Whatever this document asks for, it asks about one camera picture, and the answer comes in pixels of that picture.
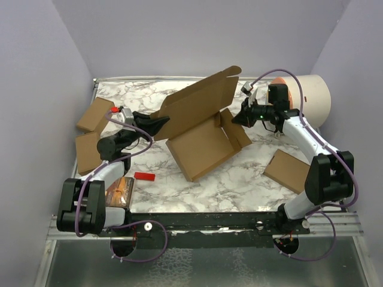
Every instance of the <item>purple cable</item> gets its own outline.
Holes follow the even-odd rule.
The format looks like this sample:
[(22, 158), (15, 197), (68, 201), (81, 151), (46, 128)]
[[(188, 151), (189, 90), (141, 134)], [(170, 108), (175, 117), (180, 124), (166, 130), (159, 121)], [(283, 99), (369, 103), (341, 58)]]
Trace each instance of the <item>purple cable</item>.
[(113, 227), (113, 229), (122, 229), (122, 228), (129, 228), (129, 227), (132, 227), (134, 225), (137, 225), (137, 224), (145, 224), (147, 222), (151, 222), (151, 223), (155, 223), (157, 225), (159, 225), (164, 234), (165, 234), (165, 244), (163, 245), (163, 248), (161, 250), (161, 252), (159, 254), (157, 254), (155, 257), (152, 257), (152, 258), (149, 258), (149, 259), (128, 259), (128, 258), (125, 258), (125, 257), (118, 257), (114, 251), (113, 251), (113, 246), (112, 244), (110, 245), (110, 250), (111, 252), (113, 253), (113, 256), (120, 259), (120, 260), (123, 260), (123, 261), (127, 261), (127, 262), (135, 262), (135, 263), (145, 263), (145, 262), (150, 262), (150, 261), (153, 261), (153, 260), (156, 260), (158, 257), (160, 257), (162, 254), (165, 253), (165, 250), (166, 250), (166, 247), (168, 246), (168, 234), (166, 232), (166, 229), (165, 229), (165, 226), (163, 226), (161, 223), (159, 223), (158, 221), (154, 221), (154, 220), (142, 220), (142, 221), (137, 221), (137, 222), (133, 222), (133, 223), (130, 223), (130, 224), (126, 224), (126, 225), (121, 225), (121, 226), (116, 226), (116, 227)]
[(288, 70), (285, 70), (285, 69), (274, 69), (274, 70), (271, 70), (271, 71), (266, 72), (263, 75), (259, 76), (255, 81), (253, 81), (251, 83), (250, 86), (253, 86), (257, 81), (262, 79), (264, 76), (267, 76), (267, 75), (269, 75), (271, 73), (274, 73), (274, 72), (285, 72), (285, 73), (291, 75), (294, 78), (295, 82), (297, 82), (297, 85), (298, 85), (298, 88), (299, 88), (299, 93), (300, 93), (300, 108), (299, 108), (299, 119), (300, 119), (300, 122), (303, 124), (303, 126), (309, 132), (309, 134), (318, 142), (318, 144), (323, 146), (328, 152), (330, 152), (332, 155), (334, 155), (334, 157), (338, 160), (338, 162), (340, 162), (341, 165), (343, 165), (344, 169), (350, 175), (350, 177), (352, 179), (352, 182), (354, 184), (354, 188), (355, 188), (354, 198), (349, 203), (347, 203), (347, 204), (325, 203), (325, 204), (323, 204), (323, 205), (321, 205), (319, 207), (316, 207), (314, 210), (309, 212), (308, 215), (313, 214), (313, 212), (315, 212), (315, 211), (319, 210), (321, 207), (325, 207), (325, 206), (333, 206), (333, 207), (340, 207), (340, 208), (346, 208), (346, 207), (352, 206), (358, 200), (358, 197), (359, 197), (359, 186), (358, 186), (357, 179), (354, 176), (354, 174), (351, 171), (351, 169), (347, 166), (346, 162), (344, 162), (343, 159), (335, 151), (333, 151), (331, 148), (329, 148), (327, 145), (325, 145), (324, 142), (322, 142), (322, 140), (316, 135), (316, 133), (309, 126), (307, 126), (305, 121), (303, 120), (303, 90), (302, 90), (302, 86), (300, 85), (300, 82), (299, 82), (298, 78), (293, 73), (291, 73)]
[[(145, 147), (144, 149), (134, 153), (134, 154), (129, 154), (129, 155), (126, 155), (124, 157), (120, 157), (110, 163), (116, 163), (118, 161), (122, 161), (122, 160), (125, 160), (127, 158), (130, 158), (130, 157), (134, 157), (136, 155), (139, 155), (139, 154), (142, 154), (143, 152), (146, 152), (148, 149), (150, 149), (150, 147), (152, 146), (153, 144), (153, 139), (151, 138), (151, 136), (145, 132), (144, 130), (138, 128), (138, 127), (135, 127), (135, 126), (132, 126), (130, 124), (126, 124), (126, 123), (122, 123), (120, 121), (117, 121), (117, 120), (113, 120), (111, 117), (109, 117), (109, 115), (112, 114), (111, 111), (107, 112), (105, 114), (105, 117), (108, 119), (108, 121), (111, 121), (113, 123), (116, 123), (116, 124), (120, 124), (124, 127), (128, 127), (130, 129), (133, 129), (139, 133), (142, 133), (144, 136), (146, 136), (148, 139), (149, 139), (149, 144), (147, 145), (147, 147)], [(80, 233), (80, 228), (79, 228), (79, 221), (80, 221), (80, 209), (81, 209), (81, 202), (83, 201), (83, 196), (84, 196), (84, 192), (85, 192), (85, 187), (86, 185), (88, 184), (88, 182), (90, 181), (90, 179), (96, 175), (100, 170), (102, 170), (105, 166), (109, 165), (108, 163), (103, 163), (102, 165), (100, 165), (97, 169), (95, 169), (92, 173), (90, 173), (90, 175), (85, 179), (84, 183), (83, 183), (83, 186), (81, 187), (81, 190), (80, 190), (80, 194), (78, 195), (78, 200), (77, 200), (77, 207), (76, 207), (76, 215), (75, 215), (75, 221), (74, 221), (74, 231), (76, 233), (76, 235), (78, 237), (83, 237), (86, 235), (86, 233)]]
[(335, 248), (335, 245), (336, 245), (336, 232), (335, 232), (335, 225), (334, 225), (334, 222), (331, 220), (331, 218), (330, 218), (327, 214), (325, 214), (325, 213), (322, 212), (322, 211), (317, 211), (317, 212), (315, 212), (315, 213), (320, 213), (320, 214), (322, 214), (324, 217), (326, 217), (326, 218), (330, 221), (331, 227), (332, 227), (333, 232), (334, 232), (334, 238), (333, 238), (333, 242), (332, 242), (332, 244), (331, 244), (330, 249), (329, 249), (325, 254), (323, 254), (322, 256), (319, 256), (319, 257), (317, 257), (317, 258), (302, 258), (302, 257), (296, 257), (296, 256), (293, 256), (293, 255), (291, 255), (291, 254), (287, 254), (287, 253), (281, 251), (281, 250), (277, 247), (277, 245), (274, 243), (274, 247), (277, 248), (277, 250), (279, 251), (280, 254), (282, 254), (282, 255), (285, 256), (285, 257), (289, 257), (289, 258), (291, 258), (291, 259), (295, 259), (295, 260), (298, 260), (298, 261), (313, 262), (313, 261), (319, 261), (319, 260), (325, 259), (326, 257), (328, 257), (328, 256), (333, 252), (333, 250), (334, 250), (334, 248)]

